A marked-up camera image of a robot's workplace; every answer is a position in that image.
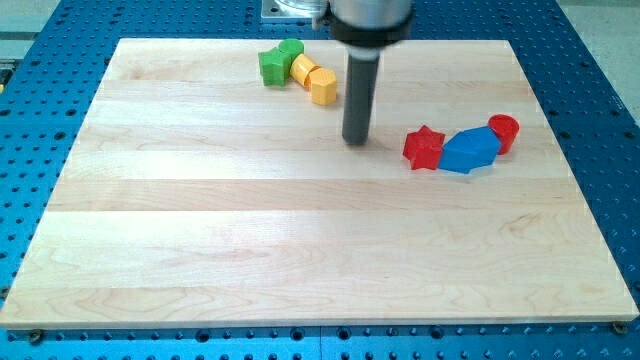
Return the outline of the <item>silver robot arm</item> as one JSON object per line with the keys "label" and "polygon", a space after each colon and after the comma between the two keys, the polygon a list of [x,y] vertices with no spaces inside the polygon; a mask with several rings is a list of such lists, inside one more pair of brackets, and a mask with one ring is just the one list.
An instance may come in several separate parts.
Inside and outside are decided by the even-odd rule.
{"label": "silver robot arm", "polygon": [[342,138],[351,146],[367,142],[381,53],[409,36],[413,14],[412,0],[329,0],[312,20],[347,48]]}

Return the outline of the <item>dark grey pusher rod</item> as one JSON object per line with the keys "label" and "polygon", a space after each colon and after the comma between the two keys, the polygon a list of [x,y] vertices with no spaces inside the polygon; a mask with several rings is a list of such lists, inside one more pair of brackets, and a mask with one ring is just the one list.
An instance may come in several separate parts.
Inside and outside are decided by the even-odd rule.
{"label": "dark grey pusher rod", "polygon": [[380,50],[348,48],[342,137],[352,146],[368,139]]}

